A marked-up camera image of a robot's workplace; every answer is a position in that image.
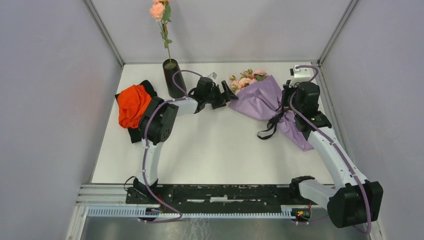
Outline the purple paper flower bouquet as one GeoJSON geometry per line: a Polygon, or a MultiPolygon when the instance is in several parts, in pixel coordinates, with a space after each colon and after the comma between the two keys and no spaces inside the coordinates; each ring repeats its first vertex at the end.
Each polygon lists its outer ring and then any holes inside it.
{"type": "MultiPolygon", "coordinates": [[[[230,89],[238,97],[238,100],[229,104],[232,110],[255,120],[265,121],[266,124],[277,114],[282,89],[273,76],[264,71],[249,69],[239,79],[232,75],[229,83],[230,89]]],[[[302,151],[313,150],[313,146],[296,128],[295,113],[289,110],[284,119],[285,122],[278,125],[277,131],[281,131],[302,151]]]]}

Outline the black ribbon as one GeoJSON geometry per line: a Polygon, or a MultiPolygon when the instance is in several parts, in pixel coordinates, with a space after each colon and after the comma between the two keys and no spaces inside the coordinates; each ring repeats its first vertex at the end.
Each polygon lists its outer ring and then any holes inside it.
{"type": "Polygon", "coordinates": [[[285,97],[286,91],[282,90],[281,93],[282,96],[279,101],[279,106],[277,108],[277,114],[274,115],[270,120],[268,120],[265,130],[261,130],[256,133],[256,136],[260,140],[268,140],[273,137],[274,134],[277,132],[277,128],[279,127],[279,125],[282,125],[286,121],[285,117],[289,110],[291,110],[289,106],[284,105],[287,100],[285,97]]]}

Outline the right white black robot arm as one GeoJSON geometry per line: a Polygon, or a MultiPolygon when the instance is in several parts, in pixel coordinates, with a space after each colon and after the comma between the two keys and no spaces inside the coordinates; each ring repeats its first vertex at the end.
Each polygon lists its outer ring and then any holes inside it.
{"type": "Polygon", "coordinates": [[[324,208],[337,228],[366,224],[369,230],[378,219],[384,190],[378,181],[361,173],[341,147],[331,122],[319,110],[320,92],[311,81],[288,80],[283,85],[282,105],[294,112],[297,132],[318,153],[334,187],[309,175],[296,177],[290,183],[289,199],[295,204],[310,200],[324,208]]]}

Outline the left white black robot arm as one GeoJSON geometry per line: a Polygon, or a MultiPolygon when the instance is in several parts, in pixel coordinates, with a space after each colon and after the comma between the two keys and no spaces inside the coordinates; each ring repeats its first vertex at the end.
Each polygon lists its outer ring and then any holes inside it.
{"type": "Polygon", "coordinates": [[[133,188],[138,192],[137,196],[145,204],[151,204],[157,198],[157,190],[154,187],[159,180],[160,155],[164,142],[172,133],[176,118],[197,114],[207,104],[217,109],[239,99],[225,81],[221,82],[221,86],[223,91],[211,77],[202,76],[196,87],[181,98],[169,100],[158,96],[152,98],[138,126],[144,153],[140,169],[133,181],[133,188]]]}

